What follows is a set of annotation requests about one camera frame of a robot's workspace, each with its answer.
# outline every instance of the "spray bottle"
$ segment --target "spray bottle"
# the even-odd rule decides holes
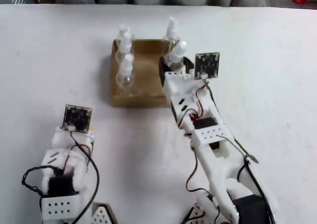
[[[186,42],[180,41],[169,53],[166,64],[172,71],[181,72],[184,67],[183,58],[186,47]]]
[[[126,32],[130,32],[130,27],[128,25],[124,24],[124,23],[121,23],[120,26],[119,26],[119,34],[118,34],[118,36],[115,39],[115,43],[117,45],[117,48],[119,48],[120,42],[121,42],[121,40],[123,38],[123,35]]]
[[[128,53],[124,56],[124,59],[119,67],[119,71],[116,75],[116,82],[121,90],[121,95],[129,96],[132,94],[132,87],[134,83],[133,70],[134,55]]]
[[[166,35],[163,40],[168,41],[168,51],[170,53],[171,50],[177,45],[179,42],[179,37],[177,35],[177,20],[173,17],[170,17],[168,20],[168,26],[166,30]]]
[[[120,66],[124,56],[128,53],[131,53],[132,48],[132,34],[130,32],[125,32],[123,34],[122,40],[119,45],[119,49],[115,54],[115,59]]]

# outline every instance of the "black circuit board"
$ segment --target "black circuit board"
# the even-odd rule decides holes
[[[74,105],[66,105],[63,130],[70,130],[69,126],[74,128],[74,131],[88,133],[92,108],[85,108]]]
[[[196,54],[195,79],[218,77],[219,52]]]

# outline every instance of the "bottle cap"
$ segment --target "bottle cap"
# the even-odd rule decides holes
[[[119,51],[122,53],[129,53],[132,47],[132,34],[125,32],[120,42]]]
[[[125,32],[130,32],[130,27],[127,24],[121,23],[119,26],[119,34],[123,37]]]
[[[173,17],[168,19],[166,35],[168,38],[176,39],[177,37],[177,20]]]
[[[172,49],[172,51],[170,52],[168,56],[169,61],[171,61],[172,63],[180,62],[184,57],[186,47],[187,47],[187,43],[184,41],[180,41],[179,43],[177,43],[176,47]]]
[[[133,61],[134,61],[134,55],[131,53],[128,53],[124,56],[124,59],[122,61],[122,64],[120,66],[119,72],[123,76],[129,76],[132,73],[133,70]]]

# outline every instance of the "table surface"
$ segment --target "table surface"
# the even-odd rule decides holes
[[[21,179],[40,165],[66,103],[93,108],[96,201],[109,203],[119,224],[181,221],[196,199],[185,190],[195,159],[170,109],[108,103],[119,24],[129,24],[136,38],[162,38],[169,16],[179,20],[189,59],[220,52],[219,77],[211,81],[220,114],[260,160],[285,223],[315,222],[317,11],[0,5],[2,223],[40,223],[38,196]],[[40,180],[39,172],[28,181]],[[200,166],[191,186],[208,186]]]

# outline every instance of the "cardboard box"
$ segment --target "cardboard box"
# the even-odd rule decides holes
[[[115,59],[116,47],[114,41],[110,70],[111,104],[125,108],[169,107],[160,83],[158,68],[159,58],[167,50],[167,44],[163,40],[135,40],[133,42],[135,80],[133,94],[128,97],[120,94],[120,88],[115,80],[119,70]]]

